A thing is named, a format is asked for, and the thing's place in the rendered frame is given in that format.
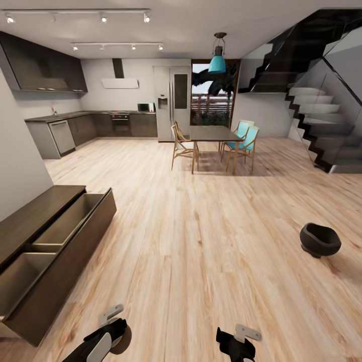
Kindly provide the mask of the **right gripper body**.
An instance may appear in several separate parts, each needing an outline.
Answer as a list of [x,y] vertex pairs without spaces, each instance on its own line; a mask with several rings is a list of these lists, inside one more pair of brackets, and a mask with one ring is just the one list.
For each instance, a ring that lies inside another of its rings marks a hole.
[[234,335],[231,335],[229,333],[226,333],[222,331],[221,333],[221,340],[220,340],[220,351],[228,354],[230,356],[230,359],[232,357],[232,354],[237,349],[244,350],[249,356],[252,356],[254,358],[254,346],[252,343],[245,341],[244,343],[236,340],[234,338]]

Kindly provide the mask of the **cauldron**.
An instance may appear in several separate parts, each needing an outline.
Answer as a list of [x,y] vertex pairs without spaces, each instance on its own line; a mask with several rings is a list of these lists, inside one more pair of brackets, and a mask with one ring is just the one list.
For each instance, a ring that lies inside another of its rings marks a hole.
[[300,232],[301,248],[307,250],[314,258],[334,255],[339,251],[341,242],[331,227],[314,223],[306,224]]

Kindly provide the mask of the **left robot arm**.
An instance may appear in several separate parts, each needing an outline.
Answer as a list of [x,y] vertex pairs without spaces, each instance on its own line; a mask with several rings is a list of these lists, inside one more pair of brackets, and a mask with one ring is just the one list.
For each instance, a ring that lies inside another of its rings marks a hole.
[[62,362],[102,362],[111,350],[112,342],[122,336],[127,327],[126,319],[109,320],[124,310],[123,304],[116,304],[99,315],[99,329],[86,336],[72,353]]

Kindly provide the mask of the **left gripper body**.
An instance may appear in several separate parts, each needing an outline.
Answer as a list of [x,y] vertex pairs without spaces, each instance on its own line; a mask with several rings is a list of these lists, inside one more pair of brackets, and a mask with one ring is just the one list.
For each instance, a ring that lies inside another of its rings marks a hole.
[[123,322],[122,322],[122,318],[117,319],[113,323],[105,325],[104,329],[108,329],[111,332],[111,334],[112,334],[112,336],[111,336],[112,342],[116,338],[122,336],[124,334],[124,332],[125,332]]

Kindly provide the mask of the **pillar candle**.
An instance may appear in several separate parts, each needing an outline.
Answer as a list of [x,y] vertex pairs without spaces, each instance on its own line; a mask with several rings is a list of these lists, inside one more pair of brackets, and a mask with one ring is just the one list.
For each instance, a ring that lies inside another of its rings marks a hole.
[[[112,318],[109,320],[109,322],[113,323],[117,319],[119,319],[119,317]],[[128,348],[128,346],[131,342],[131,339],[132,339],[132,331],[128,324],[124,330],[125,330],[124,334],[122,336],[116,338],[112,342],[112,346],[111,346],[111,350],[110,350],[110,352],[112,354],[116,354],[116,355],[122,354]]]

